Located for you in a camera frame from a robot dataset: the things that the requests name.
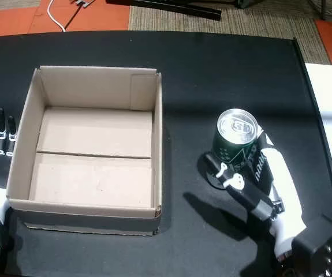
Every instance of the can label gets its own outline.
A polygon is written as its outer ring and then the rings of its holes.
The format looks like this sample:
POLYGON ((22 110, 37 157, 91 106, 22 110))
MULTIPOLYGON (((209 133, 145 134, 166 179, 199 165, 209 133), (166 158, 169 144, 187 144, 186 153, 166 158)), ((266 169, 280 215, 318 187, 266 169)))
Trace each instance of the can label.
POLYGON ((257 138, 258 124, 247 111, 224 111, 218 118, 212 150, 227 166, 239 171, 257 138))

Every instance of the joint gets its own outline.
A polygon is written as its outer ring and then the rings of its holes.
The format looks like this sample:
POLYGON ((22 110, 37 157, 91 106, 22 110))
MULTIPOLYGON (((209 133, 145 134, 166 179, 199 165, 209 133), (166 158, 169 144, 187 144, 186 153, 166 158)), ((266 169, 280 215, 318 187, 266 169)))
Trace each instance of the joint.
POLYGON ((0 132, 0 140, 6 139, 6 131, 0 132))

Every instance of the black metal bar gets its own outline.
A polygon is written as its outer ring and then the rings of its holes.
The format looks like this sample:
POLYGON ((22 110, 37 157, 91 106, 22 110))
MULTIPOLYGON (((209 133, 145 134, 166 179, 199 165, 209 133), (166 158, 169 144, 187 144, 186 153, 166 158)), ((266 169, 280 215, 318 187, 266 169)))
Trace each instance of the black metal bar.
POLYGON ((191 16, 204 17, 213 20, 221 19, 221 11, 180 3, 176 1, 163 0, 106 0, 110 4, 139 6, 144 8, 153 8, 159 10, 168 10, 170 12, 184 13, 191 16))
POLYGON ((321 19, 326 20, 326 0, 321 0, 321 19))

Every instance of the box flap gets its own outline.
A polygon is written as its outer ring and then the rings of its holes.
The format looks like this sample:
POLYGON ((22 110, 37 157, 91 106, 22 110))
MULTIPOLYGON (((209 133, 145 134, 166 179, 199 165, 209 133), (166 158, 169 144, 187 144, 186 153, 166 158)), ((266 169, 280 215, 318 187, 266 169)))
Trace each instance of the box flap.
POLYGON ((27 199, 35 161, 40 124, 45 108, 45 93, 40 71, 35 70, 21 116, 14 156, 10 165, 7 197, 27 199))
POLYGON ((51 106, 153 110, 155 69, 41 66, 40 70, 51 106))
POLYGON ((48 108, 37 151, 150 158, 151 136, 149 111, 48 108))

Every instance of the white cable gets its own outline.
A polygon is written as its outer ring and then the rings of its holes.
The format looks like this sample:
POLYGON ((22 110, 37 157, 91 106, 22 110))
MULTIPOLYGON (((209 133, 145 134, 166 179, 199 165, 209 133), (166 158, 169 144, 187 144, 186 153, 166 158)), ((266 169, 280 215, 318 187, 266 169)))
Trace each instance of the white cable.
POLYGON ((53 4, 53 2, 54 2, 54 0, 51 0, 49 5, 48 5, 48 9, 47 9, 48 15, 51 18, 51 20, 53 20, 53 22, 56 23, 62 29, 63 32, 65 32, 66 29, 63 27, 63 25, 60 24, 50 13, 50 6, 51 6, 51 4, 53 4))

